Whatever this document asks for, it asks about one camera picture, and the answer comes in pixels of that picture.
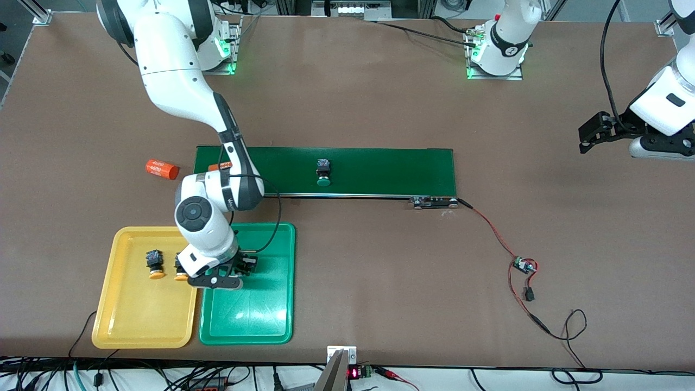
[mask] yellow tray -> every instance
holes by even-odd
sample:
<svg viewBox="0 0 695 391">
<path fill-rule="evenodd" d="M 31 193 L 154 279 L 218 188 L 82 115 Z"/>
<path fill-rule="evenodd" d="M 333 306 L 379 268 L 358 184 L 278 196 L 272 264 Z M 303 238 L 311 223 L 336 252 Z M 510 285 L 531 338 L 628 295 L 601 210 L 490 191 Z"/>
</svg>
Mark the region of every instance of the yellow tray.
<svg viewBox="0 0 695 391">
<path fill-rule="evenodd" d="M 92 330 L 97 348 L 179 348 L 190 340 L 197 289 L 174 280 L 174 257 L 187 244 L 176 227 L 116 233 Z M 150 280 L 145 253 L 155 249 L 163 254 L 166 276 Z"/>
</svg>

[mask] orange battery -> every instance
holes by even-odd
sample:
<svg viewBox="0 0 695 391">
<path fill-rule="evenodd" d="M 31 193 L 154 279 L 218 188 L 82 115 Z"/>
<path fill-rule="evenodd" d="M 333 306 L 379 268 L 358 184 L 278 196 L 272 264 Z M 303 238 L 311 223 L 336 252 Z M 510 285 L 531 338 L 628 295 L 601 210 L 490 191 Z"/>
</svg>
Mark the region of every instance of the orange battery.
<svg viewBox="0 0 695 391">
<path fill-rule="evenodd" d="M 220 164 L 220 168 L 229 168 L 229 167 L 231 167 L 230 161 L 226 161 L 226 162 Z M 208 171 L 216 171 L 216 170 L 217 170 L 217 164 L 216 163 L 208 166 Z"/>
<path fill-rule="evenodd" d="M 176 176 L 179 174 L 179 167 L 157 159 L 147 161 L 145 170 L 152 175 L 172 180 L 176 179 Z"/>
</svg>

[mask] table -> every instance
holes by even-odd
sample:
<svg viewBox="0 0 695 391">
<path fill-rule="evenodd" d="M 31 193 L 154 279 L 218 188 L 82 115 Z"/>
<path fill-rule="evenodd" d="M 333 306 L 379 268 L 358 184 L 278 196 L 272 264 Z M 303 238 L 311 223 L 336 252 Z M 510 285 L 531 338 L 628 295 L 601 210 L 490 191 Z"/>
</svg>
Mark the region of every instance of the table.
<svg viewBox="0 0 695 391">
<path fill-rule="evenodd" d="M 450 38 L 438 22 L 403 22 Z M 631 159 L 628 142 L 578 152 L 608 109 L 601 25 L 541 23 L 524 81 L 466 80 L 461 47 L 353 19 L 263 17 L 238 74 L 209 77 L 248 145 L 450 147 L 460 196 L 540 263 L 529 304 L 554 332 L 573 308 L 590 367 L 695 368 L 695 170 Z M 615 24 L 619 107 L 674 54 L 650 24 Z M 0 111 L 0 346 L 64 356 L 99 300 L 113 235 L 172 225 L 177 182 L 205 125 L 159 111 L 94 14 L 36 27 Z M 134 358 L 322 362 L 330 344 L 390 365 L 575 366 L 507 288 L 509 257 L 471 210 L 392 200 L 289 200 L 297 228 L 295 329 L 280 346 L 122 351 Z M 239 221 L 272 221 L 266 200 Z M 517 289 L 523 284 L 515 275 Z M 572 321 L 577 330 L 580 322 Z M 105 356 L 89 337 L 78 356 Z"/>
</svg>

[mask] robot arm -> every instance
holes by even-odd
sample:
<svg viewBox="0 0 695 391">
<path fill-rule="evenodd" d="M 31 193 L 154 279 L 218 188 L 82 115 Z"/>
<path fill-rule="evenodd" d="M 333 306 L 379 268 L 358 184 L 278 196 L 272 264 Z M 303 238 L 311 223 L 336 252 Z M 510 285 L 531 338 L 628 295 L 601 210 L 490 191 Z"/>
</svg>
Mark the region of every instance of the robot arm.
<svg viewBox="0 0 695 391">
<path fill-rule="evenodd" d="M 494 76 L 512 73 L 523 61 L 528 39 L 542 14 L 539 0 L 505 0 L 498 20 L 476 28 L 484 32 L 484 38 L 471 61 Z"/>
<path fill-rule="evenodd" d="M 624 128 L 606 112 L 580 128 L 581 153 L 598 143 L 633 138 L 633 157 L 695 160 L 695 1 L 669 0 L 669 5 L 689 43 L 620 115 Z"/>
<path fill-rule="evenodd" d="M 196 285 L 208 269 L 240 257 L 224 212 L 253 209 L 265 193 L 229 105 L 202 74 L 202 61 L 209 69 L 229 55 L 216 46 L 224 22 L 209 0 L 101 0 L 97 13 L 112 38 L 135 47 L 150 100 L 166 113 L 212 127 L 229 155 L 230 168 L 189 175 L 177 191 L 174 217 L 189 243 L 178 261 Z M 238 276 L 227 277 L 202 286 L 241 288 Z"/>
</svg>

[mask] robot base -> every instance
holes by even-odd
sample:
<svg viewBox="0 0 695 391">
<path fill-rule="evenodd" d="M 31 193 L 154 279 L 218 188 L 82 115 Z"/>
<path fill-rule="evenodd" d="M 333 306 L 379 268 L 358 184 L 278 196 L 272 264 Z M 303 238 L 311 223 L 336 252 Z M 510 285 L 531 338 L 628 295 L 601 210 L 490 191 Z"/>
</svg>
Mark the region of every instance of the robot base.
<svg viewBox="0 0 695 391">
<path fill-rule="evenodd" d="M 523 80 L 521 74 L 521 63 L 523 62 L 523 54 L 521 54 L 519 65 L 516 66 L 516 69 L 512 73 L 502 76 L 496 76 L 494 74 L 489 74 L 485 72 L 480 67 L 480 65 L 471 60 L 472 57 L 478 56 L 481 50 L 480 48 L 482 47 L 485 41 L 486 34 L 489 34 L 489 32 L 486 32 L 484 24 L 476 26 L 475 29 L 469 29 L 465 34 L 463 34 L 464 42 L 472 42 L 477 45 L 476 47 L 466 46 L 465 48 L 466 78 L 472 80 Z"/>
</svg>

